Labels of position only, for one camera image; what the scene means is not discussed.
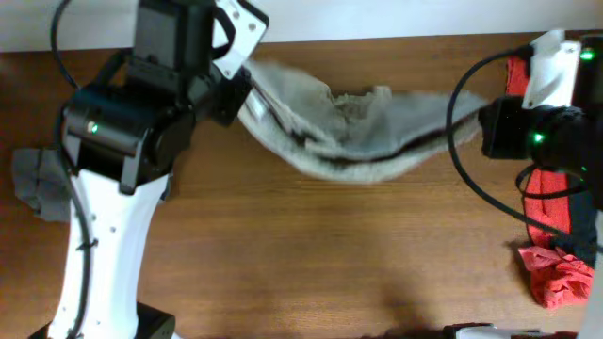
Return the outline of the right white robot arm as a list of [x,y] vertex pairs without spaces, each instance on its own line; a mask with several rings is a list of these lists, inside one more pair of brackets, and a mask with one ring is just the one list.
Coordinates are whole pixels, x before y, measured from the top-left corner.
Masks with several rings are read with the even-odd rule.
[[519,256],[530,273],[530,291],[543,306],[587,302],[578,338],[602,337],[602,218],[585,236],[567,220],[535,214],[533,207],[587,192],[602,209],[602,38],[567,40],[552,30],[528,45],[501,53],[526,61],[529,82],[516,96],[496,99],[479,111],[482,152],[491,159],[532,160],[523,176],[560,171],[577,185],[556,193],[523,191],[517,212],[495,198],[481,197],[518,218],[533,244]]

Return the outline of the black garment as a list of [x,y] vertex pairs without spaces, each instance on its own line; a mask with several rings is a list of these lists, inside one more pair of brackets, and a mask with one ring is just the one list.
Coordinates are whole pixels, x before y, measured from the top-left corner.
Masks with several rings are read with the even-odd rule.
[[596,251],[594,245],[597,240],[595,221],[597,210],[594,206],[593,196],[585,191],[569,197],[569,216],[571,230],[568,231],[577,242],[568,242],[555,238],[551,241],[554,248],[559,248],[567,254],[573,254],[587,266],[594,268]]

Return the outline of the beige cargo shorts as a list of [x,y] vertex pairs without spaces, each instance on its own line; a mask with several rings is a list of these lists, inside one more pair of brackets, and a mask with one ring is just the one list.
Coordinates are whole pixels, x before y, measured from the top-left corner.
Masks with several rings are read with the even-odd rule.
[[250,61],[253,89],[238,118],[265,148],[322,180],[394,179],[448,148],[445,92],[334,93],[318,78],[275,62]]

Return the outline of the grey crumpled garment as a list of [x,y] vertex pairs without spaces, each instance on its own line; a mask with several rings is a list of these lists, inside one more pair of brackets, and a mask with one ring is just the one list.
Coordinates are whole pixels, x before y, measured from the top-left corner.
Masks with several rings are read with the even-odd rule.
[[27,204],[37,218],[48,222],[70,220],[70,195],[56,149],[14,150],[11,176],[15,196]]

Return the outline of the red garment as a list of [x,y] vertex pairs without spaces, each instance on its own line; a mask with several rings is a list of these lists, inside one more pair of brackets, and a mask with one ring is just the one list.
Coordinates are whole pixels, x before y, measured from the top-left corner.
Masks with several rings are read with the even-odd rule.
[[[525,214],[568,233],[571,230],[569,197],[552,200],[525,199]],[[573,254],[554,248],[552,234],[528,226],[531,244],[518,250],[530,274],[529,288],[535,301],[545,309],[584,305],[588,302],[595,270]]]

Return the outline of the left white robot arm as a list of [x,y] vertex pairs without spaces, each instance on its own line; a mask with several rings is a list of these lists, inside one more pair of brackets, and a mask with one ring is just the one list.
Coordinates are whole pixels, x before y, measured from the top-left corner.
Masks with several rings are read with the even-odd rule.
[[242,62],[216,61],[184,93],[114,86],[121,67],[107,62],[58,116],[70,233],[59,304],[40,338],[175,336],[175,317],[138,299],[150,224],[198,121],[231,123],[252,88]]

